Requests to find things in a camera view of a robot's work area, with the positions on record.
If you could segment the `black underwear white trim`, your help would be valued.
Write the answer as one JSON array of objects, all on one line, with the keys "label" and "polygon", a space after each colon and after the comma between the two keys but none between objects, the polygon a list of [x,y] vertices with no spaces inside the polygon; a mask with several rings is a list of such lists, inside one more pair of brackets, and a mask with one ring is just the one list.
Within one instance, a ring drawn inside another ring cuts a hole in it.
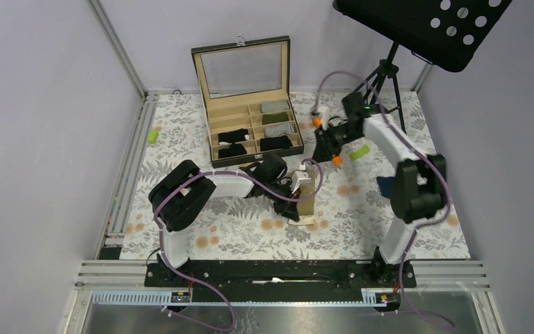
[{"label": "black underwear white trim", "polygon": [[218,134],[219,145],[230,145],[232,143],[239,143],[248,140],[250,140],[250,133],[248,129],[237,129]]}]

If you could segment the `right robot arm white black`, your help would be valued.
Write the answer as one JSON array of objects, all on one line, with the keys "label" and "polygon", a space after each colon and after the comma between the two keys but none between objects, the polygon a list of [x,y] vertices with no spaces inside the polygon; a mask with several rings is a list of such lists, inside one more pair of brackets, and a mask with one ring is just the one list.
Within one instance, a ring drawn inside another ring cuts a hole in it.
[{"label": "right robot arm white black", "polygon": [[387,287],[398,278],[398,267],[412,245],[423,220],[435,222],[438,212],[450,209],[446,186],[446,160],[440,154],[417,149],[380,104],[366,105],[360,93],[342,99],[346,117],[330,123],[330,109],[315,104],[311,114],[316,127],[313,160],[340,166],[344,145],[367,138],[378,147],[395,170],[390,196],[394,219],[378,246],[382,261],[371,267],[374,283]]}]

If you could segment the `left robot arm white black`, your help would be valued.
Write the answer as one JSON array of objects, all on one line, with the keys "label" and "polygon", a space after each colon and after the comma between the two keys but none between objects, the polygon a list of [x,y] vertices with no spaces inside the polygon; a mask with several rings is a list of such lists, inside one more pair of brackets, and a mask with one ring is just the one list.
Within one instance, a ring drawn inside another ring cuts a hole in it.
[{"label": "left robot arm white black", "polygon": [[264,196],[273,203],[277,215],[299,221],[300,186],[311,180],[304,166],[288,173],[286,162],[271,154],[232,172],[203,173],[193,161],[181,162],[148,195],[154,220],[161,229],[160,249],[166,261],[161,277],[172,286],[186,281],[188,250],[184,230],[210,199]]}]

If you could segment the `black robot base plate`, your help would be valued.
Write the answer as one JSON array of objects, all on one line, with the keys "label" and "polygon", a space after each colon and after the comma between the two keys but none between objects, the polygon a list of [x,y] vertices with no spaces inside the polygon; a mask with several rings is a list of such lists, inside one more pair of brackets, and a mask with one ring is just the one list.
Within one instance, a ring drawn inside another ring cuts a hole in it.
[{"label": "black robot base plate", "polygon": [[164,263],[147,265],[146,287],[182,288],[194,302],[360,302],[363,289],[397,293],[416,287],[405,263],[381,267],[357,260],[189,260],[174,273]]}]

